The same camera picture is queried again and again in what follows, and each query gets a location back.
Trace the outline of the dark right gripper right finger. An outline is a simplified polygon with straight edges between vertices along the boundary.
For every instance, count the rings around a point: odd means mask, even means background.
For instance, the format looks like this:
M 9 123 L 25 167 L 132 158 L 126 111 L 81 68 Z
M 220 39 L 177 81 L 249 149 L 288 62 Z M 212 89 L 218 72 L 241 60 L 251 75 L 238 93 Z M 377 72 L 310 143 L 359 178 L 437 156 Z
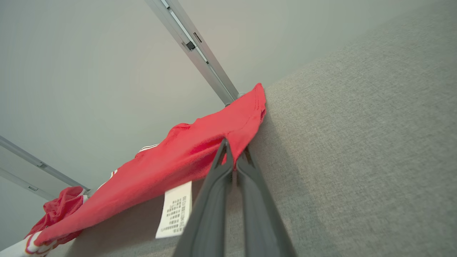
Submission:
M 291 238 L 249 148 L 236 161 L 243 200 L 245 256 L 295 257 Z

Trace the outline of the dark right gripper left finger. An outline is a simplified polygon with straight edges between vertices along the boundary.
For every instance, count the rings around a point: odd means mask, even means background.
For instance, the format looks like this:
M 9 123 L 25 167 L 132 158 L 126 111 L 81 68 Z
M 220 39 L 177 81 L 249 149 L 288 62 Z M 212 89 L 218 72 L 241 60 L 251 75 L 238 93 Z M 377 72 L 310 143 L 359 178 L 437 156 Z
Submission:
M 223 139 L 181 235 L 175 257 L 223 257 L 227 192 L 233 180 L 233 155 Z

